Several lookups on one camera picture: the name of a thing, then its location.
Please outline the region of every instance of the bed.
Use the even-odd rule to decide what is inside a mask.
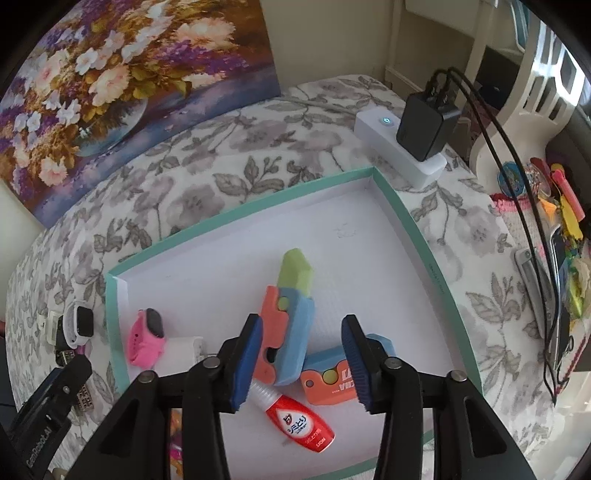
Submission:
[[[469,334],[485,397],[526,457],[534,458],[561,431],[563,419],[541,381],[542,340],[512,260],[515,242],[499,212],[450,148],[437,182],[422,190],[407,184],[353,135],[355,113],[376,105],[399,116],[404,108],[382,83],[349,75],[292,87],[283,97],[198,124],[133,159],[36,239],[10,279],[7,299],[8,366],[18,406],[55,366],[53,351],[41,341],[38,314],[84,298],[96,324],[86,348],[95,408],[71,415],[54,466],[72,465],[118,398],[104,323],[104,273],[220,212],[369,165],[384,173],[431,247]],[[586,342],[585,325],[578,345]],[[430,478],[432,443],[425,451]]]

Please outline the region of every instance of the black cable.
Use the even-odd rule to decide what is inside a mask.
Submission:
[[[531,203],[532,206],[532,213],[534,215],[534,219],[535,219],[535,224],[536,227],[538,228],[538,231],[540,233],[540,238],[542,240],[542,247],[544,248],[544,254],[546,257],[546,263],[548,265],[548,274],[550,276],[550,280],[551,280],[551,284],[552,284],[552,289],[554,291],[554,298],[556,299],[556,315],[553,317],[552,319],[552,323],[550,325],[550,330],[547,330],[547,311],[546,311],[546,307],[545,307],[545,301],[544,301],[544,295],[543,293],[541,294],[542,300],[543,300],[543,310],[544,310],[544,383],[546,385],[546,387],[548,387],[547,381],[546,381],[546,373],[547,370],[549,370],[550,372],[550,377],[552,379],[552,384],[554,387],[554,395],[552,395],[552,399],[553,399],[553,403],[556,405],[556,384],[557,384],[557,378],[555,378],[555,373],[554,373],[554,369],[553,367],[550,365],[550,361],[548,360],[548,348],[550,346],[550,341],[552,336],[554,335],[554,331],[556,329],[556,319],[557,316],[560,315],[560,296],[558,294],[558,284],[557,284],[557,279],[555,278],[554,275],[552,275],[552,264],[551,264],[551,257],[550,257],[550,249],[548,248],[548,243],[547,243],[547,239],[544,235],[544,228],[542,226],[542,220],[540,218],[540,214],[538,213],[537,208],[535,207],[535,199],[533,196],[533,192],[531,191],[531,185],[529,183],[528,177],[525,175],[525,170],[523,168],[523,163],[521,162],[521,159],[519,158],[519,155],[517,154],[517,151],[515,150],[515,147],[513,146],[513,143],[511,143],[511,140],[509,139],[509,137],[507,136],[505,130],[503,129],[503,127],[501,127],[501,125],[499,124],[498,120],[496,119],[496,116],[493,115],[493,113],[491,112],[491,110],[489,109],[488,104],[486,103],[486,101],[484,100],[484,98],[482,97],[482,95],[480,94],[480,92],[478,90],[476,90],[476,88],[474,87],[474,85],[472,85],[468,79],[466,78],[466,76],[457,68],[455,67],[450,67],[449,68],[449,72],[450,73],[455,73],[456,75],[458,75],[460,78],[462,78],[465,82],[467,82],[467,84],[469,84],[471,91],[474,93],[474,96],[477,98],[477,100],[480,102],[480,104],[482,105],[483,109],[485,110],[487,116],[491,119],[491,122],[494,124],[495,128],[498,130],[499,134],[501,135],[502,139],[504,140],[506,146],[509,149],[509,152],[511,153],[511,156],[513,157],[517,168],[519,170],[519,173],[521,175],[521,177],[524,180],[524,184],[525,184],[525,190],[527,192],[527,196],[528,199]],[[513,201],[516,204],[517,208],[520,208],[520,205],[518,205],[517,199],[514,196],[513,197]],[[524,229],[526,230],[526,236],[527,236],[527,226],[525,224],[525,219],[522,218],[522,223],[524,224]],[[536,276],[537,276],[537,280],[538,280],[538,287],[541,287],[541,283],[540,283],[540,276],[539,276],[539,270],[538,270],[538,266],[537,263],[534,262],[534,269],[536,272]]]
[[[573,350],[574,350],[574,337],[572,335],[570,335],[569,342],[568,342],[566,348],[564,349],[563,355],[566,355],[567,353],[570,353]],[[563,360],[564,360],[564,356],[560,360],[560,363],[558,364],[558,368],[556,369],[556,383],[558,383],[558,385],[560,385],[561,387],[566,388],[566,386],[569,384],[570,377],[568,375],[566,375],[566,377],[564,377],[563,380],[560,379],[560,368],[562,367]]]
[[[525,171],[523,169],[523,165],[521,163],[521,160],[519,159],[519,155],[515,151],[515,148],[512,145],[512,143],[509,140],[509,138],[507,137],[505,131],[503,130],[503,128],[500,126],[499,122],[497,121],[496,116],[493,115],[490,112],[490,109],[488,108],[488,105],[486,104],[485,100],[482,98],[482,95],[480,95],[480,92],[478,92],[475,89],[475,87],[473,85],[471,85],[470,82],[468,82],[468,80],[465,77],[465,75],[462,72],[460,72],[457,69],[455,69],[454,67],[450,68],[449,71],[447,72],[447,74],[456,74],[457,76],[459,76],[462,80],[464,80],[471,87],[470,89],[475,94],[477,100],[482,105],[482,107],[485,110],[485,112],[488,115],[488,117],[491,119],[491,122],[495,125],[495,127],[499,131],[499,134],[501,135],[501,137],[505,141],[505,143],[506,143],[506,145],[507,145],[507,147],[509,149],[509,152],[513,156],[513,159],[515,160],[515,163],[518,166],[519,173],[522,176],[522,178],[524,179],[524,184],[525,184],[525,189],[526,189],[526,192],[527,192],[527,195],[528,195],[528,200],[530,201],[530,203],[532,205],[532,213],[534,215],[534,219],[536,220],[536,227],[538,228],[538,231],[540,233],[540,237],[541,237],[541,241],[542,241],[542,246],[544,248],[544,252],[545,252],[545,256],[546,256],[546,261],[547,261],[548,269],[549,269],[549,273],[550,273],[550,279],[551,279],[552,287],[553,287],[553,290],[554,290],[554,295],[555,295],[555,298],[556,298],[557,309],[558,309],[558,304],[559,304],[559,301],[560,301],[560,299],[558,297],[558,286],[557,286],[557,283],[556,283],[556,278],[552,275],[552,271],[553,270],[552,270],[552,267],[551,267],[551,259],[550,259],[550,254],[549,254],[549,251],[548,251],[548,246],[547,246],[547,243],[546,243],[546,238],[545,238],[545,235],[544,235],[544,230],[543,230],[543,227],[541,226],[541,219],[540,219],[540,216],[539,216],[539,213],[538,213],[537,209],[535,208],[535,200],[534,200],[534,197],[533,197],[533,193],[531,191],[531,186],[529,184],[529,181],[528,181],[527,176],[525,175]],[[466,96],[466,99],[469,99],[470,98],[469,95],[467,95],[464,91],[462,93],[464,93],[464,95]],[[478,114],[477,111],[475,111],[475,116],[476,116],[476,119],[478,120],[479,114]],[[506,184],[508,186],[510,186],[511,184],[508,183],[507,175],[505,174],[504,170],[502,169],[502,166],[499,165],[500,161],[498,160],[498,156],[495,159],[495,162],[497,163],[497,166],[499,167],[499,169],[501,171],[501,174],[502,174],[502,177],[505,180]],[[510,193],[512,195],[512,199],[513,199],[513,201],[514,201],[514,203],[516,205],[517,211],[520,214],[519,217],[520,217],[520,220],[521,220],[521,222],[523,224],[526,237],[528,237],[529,234],[530,234],[530,232],[529,232],[529,229],[528,229],[527,224],[525,223],[525,217],[522,214],[521,205],[517,201],[517,197],[515,195],[515,192],[512,191],[512,188],[509,188],[509,191],[510,191]],[[531,237],[530,236],[528,238],[528,245],[529,245],[530,250],[532,250],[532,254],[534,254],[535,251],[533,250],[533,245],[532,245]],[[534,262],[534,271],[536,273],[536,278],[538,280],[538,288],[540,288],[540,292],[543,292],[543,290],[541,289],[540,272],[539,272],[538,265],[537,265],[536,262]],[[552,324],[550,326],[550,330],[548,331],[548,328],[547,328],[547,309],[546,309],[546,303],[545,303],[545,299],[544,299],[543,293],[541,293],[541,297],[542,297],[542,300],[543,300],[542,307],[543,307],[543,312],[544,312],[544,351],[543,351],[543,357],[544,357],[544,372],[543,372],[543,375],[544,375],[544,384],[545,384],[546,388],[548,388],[548,390],[550,392],[550,395],[552,397],[553,403],[556,404],[556,385],[557,385],[557,380],[556,380],[556,378],[554,376],[554,369],[550,365],[550,361],[548,360],[548,356],[547,356],[548,355],[548,349],[549,349],[549,346],[550,346],[550,340],[552,338],[552,335],[554,333],[554,330],[556,329],[556,317],[553,318]],[[550,372],[550,378],[552,380],[552,388],[550,388],[550,386],[548,385],[548,381],[547,381],[547,373],[548,373],[548,371]]]
[[[449,83],[449,79],[451,79],[452,81],[454,81],[455,84],[457,84],[457,87],[462,91],[462,93],[464,94],[464,96],[466,97],[466,100],[468,101],[468,103],[470,104],[470,107],[472,108],[472,110],[474,111],[475,114],[475,118],[480,126],[480,130],[482,131],[483,137],[486,141],[486,144],[488,145],[491,154],[496,162],[497,167],[499,168],[499,171],[501,172],[501,176],[503,177],[503,179],[505,180],[505,183],[507,185],[507,187],[509,188],[509,192],[511,193],[511,197],[515,203],[516,209],[518,211],[519,214],[519,218],[521,220],[521,223],[524,227],[524,231],[525,231],[525,236],[527,238],[528,241],[528,246],[532,252],[533,255],[535,255],[535,248],[533,245],[533,241],[531,239],[531,234],[529,232],[529,228],[527,226],[527,223],[525,221],[525,216],[523,214],[523,211],[521,209],[521,205],[517,199],[517,196],[512,188],[511,182],[509,181],[509,178],[506,175],[505,170],[502,168],[502,164],[501,161],[498,157],[498,154],[496,153],[496,150],[494,148],[494,146],[492,145],[492,141],[490,139],[490,136],[488,135],[488,132],[486,131],[486,128],[484,128],[484,125],[482,123],[482,118],[480,117],[480,114],[478,112],[478,110],[476,109],[476,106],[474,104],[474,101],[472,100],[472,98],[470,97],[470,94],[467,92],[467,90],[463,87],[462,85],[462,80],[470,87],[470,90],[472,92],[474,92],[477,100],[479,101],[480,104],[482,104],[485,112],[487,113],[487,115],[490,117],[491,122],[493,122],[493,124],[495,125],[495,127],[497,128],[497,130],[499,131],[499,134],[501,135],[501,137],[503,138],[503,140],[505,141],[505,143],[507,144],[509,151],[511,152],[512,156],[514,157],[514,160],[516,161],[515,163],[518,165],[518,168],[520,170],[520,173],[522,175],[522,178],[524,179],[524,183],[526,185],[526,191],[528,193],[528,198],[532,204],[532,211],[534,212],[534,217],[536,218],[536,223],[537,223],[537,227],[538,230],[540,231],[540,236],[541,236],[541,240],[542,240],[542,244],[544,247],[544,250],[546,252],[546,259],[548,261],[548,263],[550,263],[550,256],[549,253],[547,252],[547,245],[545,243],[545,237],[544,237],[544,231],[543,228],[541,227],[541,220],[539,219],[539,214],[535,208],[535,200],[533,197],[533,193],[531,191],[531,187],[529,185],[527,176],[525,175],[525,171],[523,170],[523,166],[521,165],[521,161],[519,160],[519,156],[517,155],[517,152],[515,152],[515,148],[513,147],[513,145],[511,144],[511,141],[509,140],[509,138],[507,137],[506,133],[504,132],[504,130],[502,129],[501,125],[498,123],[498,121],[496,120],[496,117],[494,115],[492,115],[492,113],[490,112],[488,106],[486,105],[486,102],[484,101],[484,99],[482,98],[482,96],[479,94],[479,92],[476,90],[476,88],[474,87],[474,85],[472,85],[470,83],[470,81],[468,81],[468,79],[465,77],[465,75],[458,71],[457,69],[455,69],[454,67],[448,69],[448,70],[436,70],[436,72],[433,74],[432,80],[437,79],[437,76],[440,73],[445,73],[446,74],[446,85],[448,85]],[[547,309],[546,309],[546,304],[545,304],[545,300],[544,300],[544,296],[543,296],[543,289],[542,289],[542,282],[541,282],[541,276],[540,276],[540,271],[538,269],[538,265],[536,262],[534,262],[534,271],[538,280],[538,288],[540,289],[541,292],[541,296],[543,299],[543,311],[544,311],[544,317],[545,319],[547,318]],[[557,285],[556,285],[556,279],[554,277],[551,277],[552,279],[552,284],[553,284],[553,289],[555,291],[555,295],[556,298],[558,298],[557,295]],[[553,322],[553,325],[550,328],[550,332],[552,333],[554,328],[555,328],[555,322]],[[552,401],[554,404],[556,404],[556,380],[554,377],[554,371],[550,365],[550,362],[547,358],[547,350],[548,350],[548,346],[549,346],[549,339],[551,336],[551,333],[548,334],[548,330],[547,330],[547,325],[546,325],[546,321],[544,322],[544,383],[545,386],[547,387],[551,397],[552,397]],[[550,387],[550,385],[548,384],[547,381],[547,369],[550,370],[550,377],[552,380],[552,384],[553,386]]]
[[[492,146],[492,143],[490,142],[490,137],[488,136],[488,132],[486,132],[486,129],[482,125],[482,119],[480,118],[480,115],[479,115],[478,111],[475,109],[475,106],[472,103],[471,98],[468,95],[468,93],[465,91],[465,89],[461,85],[459,85],[460,82],[457,79],[455,79],[455,78],[454,78],[454,82],[458,85],[458,87],[460,87],[460,89],[462,90],[462,93],[465,95],[467,101],[470,103],[470,106],[474,110],[476,120],[479,122],[479,126],[480,126],[480,129],[483,132],[483,136],[484,136],[485,140],[487,140],[487,145],[488,145],[489,149],[491,150],[491,154],[493,155],[493,158],[495,159],[495,162],[496,162],[497,166],[499,167],[499,171],[501,172],[501,175],[502,175],[503,179],[505,180],[506,185],[509,188],[509,192],[511,194],[511,197],[512,197],[514,203],[515,203],[516,209],[517,209],[517,211],[519,213],[519,218],[520,218],[521,223],[523,225],[523,228],[524,228],[524,231],[525,231],[525,236],[526,236],[526,238],[528,240],[528,246],[529,246],[529,248],[530,248],[530,250],[532,252],[532,255],[535,255],[535,249],[534,249],[533,242],[532,242],[532,239],[531,239],[531,234],[530,234],[529,228],[528,228],[528,226],[527,226],[527,224],[525,222],[525,216],[523,215],[523,211],[521,209],[521,205],[520,205],[519,201],[517,200],[517,196],[515,195],[515,192],[514,192],[512,186],[511,186],[511,184],[509,182],[509,179],[507,178],[507,175],[506,175],[504,169],[502,168],[500,159],[499,159],[499,157],[498,157],[498,155],[497,155],[494,147]],[[482,99],[482,97],[480,97],[479,102],[483,105],[483,107],[485,108],[485,111],[488,110],[488,106],[486,105],[486,102]],[[496,118],[490,113],[490,111],[487,111],[487,114],[489,115],[491,121],[493,121],[493,119],[494,119],[494,122],[493,122],[494,124],[498,124],[498,122],[496,121]],[[498,129],[497,130],[499,130],[499,133],[500,133],[502,131],[502,127],[500,125],[498,125]],[[508,144],[507,146],[509,147],[509,144],[511,144],[511,141],[507,139],[505,142]],[[514,157],[514,159],[517,159],[519,161],[519,163],[521,163],[520,160],[519,160],[519,157],[517,156],[517,154]],[[528,182],[527,176],[523,176],[522,175],[522,178],[524,179],[524,183],[526,184],[526,186],[529,187],[529,182]],[[530,203],[532,205],[532,212],[534,213],[534,217],[535,217],[535,215],[537,214],[537,210],[535,208],[535,200],[533,200],[533,194],[531,193],[531,191],[528,192],[528,200],[530,201]],[[545,246],[545,236],[544,236],[543,229],[540,229],[538,227],[538,231],[540,233],[540,237],[541,237],[542,243]],[[550,258],[549,255],[547,255],[546,256],[546,259],[547,259],[548,263],[549,263],[549,258]],[[540,271],[539,271],[537,262],[534,262],[534,271],[535,271],[536,278],[537,278],[537,281],[538,281],[538,288],[540,289],[540,292],[541,292],[540,293],[540,296],[542,298],[542,308],[543,308],[543,312],[544,312],[544,351],[543,351],[544,371],[543,371],[543,381],[544,381],[544,385],[548,389],[548,392],[550,393],[550,396],[552,398],[553,404],[556,405],[556,389],[557,389],[557,386],[556,385],[557,385],[557,382],[556,382],[556,378],[554,376],[554,369],[550,365],[550,361],[548,360],[548,357],[547,357],[547,355],[548,355],[548,347],[550,345],[550,339],[551,339],[552,333],[553,333],[553,331],[554,331],[554,329],[556,327],[556,322],[553,319],[553,323],[552,323],[552,325],[550,327],[550,333],[548,333],[547,321],[546,321],[546,319],[547,319],[547,308],[546,308],[546,303],[545,303],[545,298],[544,298],[543,290],[541,288],[541,276],[540,276]],[[555,282],[555,278],[551,275],[551,272],[552,272],[552,269],[550,267],[550,276],[551,276],[553,288],[554,288],[554,291],[555,291],[555,296],[556,296],[556,298],[558,298],[558,295],[556,294],[557,285],[556,285],[556,282]],[[550,378],[552,380],[552,387],[550,387],[550,385],[548,384],[548,381],[547,381],[547,373],[548,373],[548,371],[550,372]]]

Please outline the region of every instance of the flower bouquet painting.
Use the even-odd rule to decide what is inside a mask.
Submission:
[[[0,176],[49,227],[155,144],[279,93],[258,0],[82,0],[0,101]]]

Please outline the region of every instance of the power strip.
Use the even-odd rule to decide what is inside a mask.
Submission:
[[[403,178],[416,189],[437,180],[447,160],[438,153],[425,161],[417,161],[396,140],[400,119],[383,106],[357,114],[353,133],[376,150]]]

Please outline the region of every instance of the watch face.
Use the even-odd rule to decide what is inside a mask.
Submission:
[[[79,306],[76,309],[76,320],[76,330],[78,335],[92,337],[95,332],[94,315],[92,314],[92,310]]]
[[[156,310],[146,309],[146,326],[152,335],[158,338],[164,338],[162,317]]]

